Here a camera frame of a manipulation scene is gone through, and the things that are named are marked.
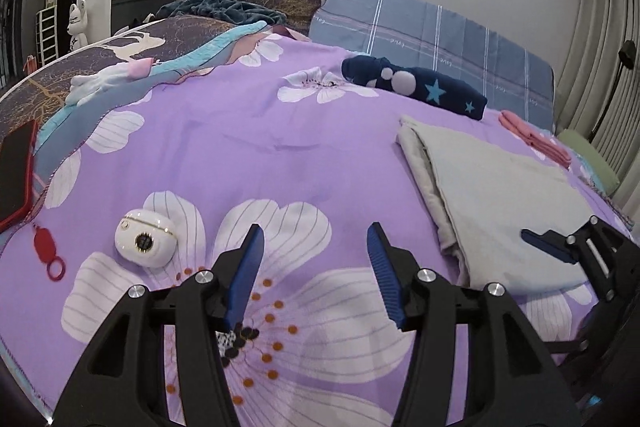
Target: white plush toy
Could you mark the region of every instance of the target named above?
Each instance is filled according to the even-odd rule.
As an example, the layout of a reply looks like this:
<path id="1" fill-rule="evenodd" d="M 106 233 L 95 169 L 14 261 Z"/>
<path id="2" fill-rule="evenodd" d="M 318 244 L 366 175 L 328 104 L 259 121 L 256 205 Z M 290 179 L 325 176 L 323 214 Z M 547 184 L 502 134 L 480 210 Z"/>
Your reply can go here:
<path id="1" fill-rule="evenodd" d="M 86 39 L 86 35 L 84 34 L 87 25 L 88 21 L 84 0 L 81 0 L 77 6 L 72 4 L 69 9 L 69 26 L 66 28 L 67 33 L 71 35 L 70 51 L 76 51 L 80 48 L 84 48 L 89 43 Z"/>

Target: round black display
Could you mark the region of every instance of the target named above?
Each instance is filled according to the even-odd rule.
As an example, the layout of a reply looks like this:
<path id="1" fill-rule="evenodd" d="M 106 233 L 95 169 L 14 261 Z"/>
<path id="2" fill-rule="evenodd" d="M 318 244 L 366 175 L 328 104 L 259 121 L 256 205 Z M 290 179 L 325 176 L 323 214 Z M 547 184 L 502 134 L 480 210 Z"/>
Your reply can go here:
<path id="1" fill-rule="evenodd" d="M 141 252 L 148 252 L 154 245 L 154 238 L 148 235 L 148 233 L 141 233 L 136 237 L 136 247 Z"/>

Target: smartphone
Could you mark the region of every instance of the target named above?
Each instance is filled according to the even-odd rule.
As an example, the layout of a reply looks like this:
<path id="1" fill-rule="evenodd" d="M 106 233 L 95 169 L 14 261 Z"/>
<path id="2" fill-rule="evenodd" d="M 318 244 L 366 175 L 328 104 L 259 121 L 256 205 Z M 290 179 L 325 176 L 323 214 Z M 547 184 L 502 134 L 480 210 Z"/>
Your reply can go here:
<path id="1" fill-rule="evenodd" d="M 33 144 L 38 125 L 28 121 L 0 145 L 0 232 L 24 219 L 32 206 Z"/>

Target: star print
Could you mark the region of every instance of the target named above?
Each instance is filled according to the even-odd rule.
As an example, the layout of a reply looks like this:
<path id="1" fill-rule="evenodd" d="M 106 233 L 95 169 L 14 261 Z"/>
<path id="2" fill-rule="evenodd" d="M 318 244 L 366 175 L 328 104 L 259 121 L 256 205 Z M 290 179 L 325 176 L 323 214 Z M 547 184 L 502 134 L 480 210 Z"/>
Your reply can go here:
<path id="1" fill-rule="evenodd" d="M 444 89 L 440 89 L 440 86 L 438 85 L 437 80 L 433 83 L 433 86 L 430 86 L 429 84 L 425 84 L 424 87 L 426 87 L 427 90 L 429 91 L 429 96 L 427 97 L 426 101 L 429 102 L 430 100 L 433 100 L 433 102 L 440 105 L 440 96 L 445 94 L 447 91 L 445 91 Z"/>

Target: metal bolt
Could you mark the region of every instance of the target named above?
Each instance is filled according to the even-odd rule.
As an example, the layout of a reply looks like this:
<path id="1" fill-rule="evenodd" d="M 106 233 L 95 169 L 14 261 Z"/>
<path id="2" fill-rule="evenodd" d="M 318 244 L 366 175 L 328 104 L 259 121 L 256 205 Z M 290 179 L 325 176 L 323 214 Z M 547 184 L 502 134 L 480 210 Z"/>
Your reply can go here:
<path id="1" fill-rule="evenodd" d="M 500 297 L 504 295 L 504 292 L 506 292 L 506 290 L 504 289 L 504 286 L 502 286 L 499 282 L 489 283 L 487 290 L 494 297 Z"/>
<path id="2" fill-rule="evenodd" d="M 436 280 L 436 272 L 428 268 L 422 268 L 418 271 L 418 279 L 422 282 L 433 282 Z"/>
<path id="3" fill-rule="evenodd" d="M 202 270 L 196 273 L 196 283 L 206 284 L 213 280 L 213 272 L 210 270 Z"/>
<path id="4" fill-rule="evenodd" d="M 146 288 L 142 284 L 134 284 L 131 288 L 129 288 L 127 294 L 132 299 L 137 299 L 138 297 L 142 297 L 145 294 L 145 291 Z"/>

